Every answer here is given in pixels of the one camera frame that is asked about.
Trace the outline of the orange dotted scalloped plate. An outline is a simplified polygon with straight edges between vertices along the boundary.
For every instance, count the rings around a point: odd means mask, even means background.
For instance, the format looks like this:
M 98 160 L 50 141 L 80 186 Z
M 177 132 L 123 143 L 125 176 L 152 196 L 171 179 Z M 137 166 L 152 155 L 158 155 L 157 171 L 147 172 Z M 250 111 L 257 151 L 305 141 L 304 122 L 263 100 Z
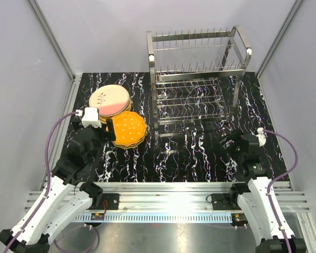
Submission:
M 113 116 L 113 125 L 116 140 L 112 141 L 120 145 L 137 143 L 146 134 L 144 119 L 136 112 L 125 111 Z

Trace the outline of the pink dotted scalloped plate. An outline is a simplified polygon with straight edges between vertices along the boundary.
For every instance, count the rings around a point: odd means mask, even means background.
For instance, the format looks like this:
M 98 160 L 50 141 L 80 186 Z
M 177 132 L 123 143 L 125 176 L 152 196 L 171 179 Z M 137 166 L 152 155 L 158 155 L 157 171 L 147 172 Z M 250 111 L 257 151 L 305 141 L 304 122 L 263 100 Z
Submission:
M 126 150 L 126 149 L 136 148 L 138 145 L 144 142 L 145 138 L 146 138 L 146 134 L 143 135 L 143 137 L 140 140 L 138 140 L 137 143 L 131 144 L 131 145 L 120 145 L 120 144 L 116 144 L 115 142 L 112 142 L 112 143 L 115 147 Z

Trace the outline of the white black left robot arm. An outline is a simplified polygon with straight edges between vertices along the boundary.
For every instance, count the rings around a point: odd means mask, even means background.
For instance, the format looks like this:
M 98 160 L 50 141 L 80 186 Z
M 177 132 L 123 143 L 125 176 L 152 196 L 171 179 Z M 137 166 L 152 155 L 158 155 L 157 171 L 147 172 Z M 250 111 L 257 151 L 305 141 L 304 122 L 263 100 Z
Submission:
M 108 207 L 103 189 L 93 182 L 82 182 L 82 178 L 100 145 L 115 139 L 110 119 L 105 127 L 76 127 L 68 149 L 54 169 L 47 171 L 47 186 L 30 210 L 12 229 L 0 232 L 5 252 L 48 252 L 76 216 L 87 209 Z

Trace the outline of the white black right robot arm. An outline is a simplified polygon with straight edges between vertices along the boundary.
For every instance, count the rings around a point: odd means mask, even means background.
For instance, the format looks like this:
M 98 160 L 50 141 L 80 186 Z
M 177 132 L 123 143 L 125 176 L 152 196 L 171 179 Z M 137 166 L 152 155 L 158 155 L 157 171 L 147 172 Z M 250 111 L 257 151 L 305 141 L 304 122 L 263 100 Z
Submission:
M 296 237 L 280 208 L 273 188 L 276 180 L 260 158 L 268 131 L 258 128 L 257 132 L 236 129 L 219 139 L 244 176 L 243 183 L 229 189 L 228 203 L 244 213 L 255 237 L 255 252 L 306 252 L 304 239 Z

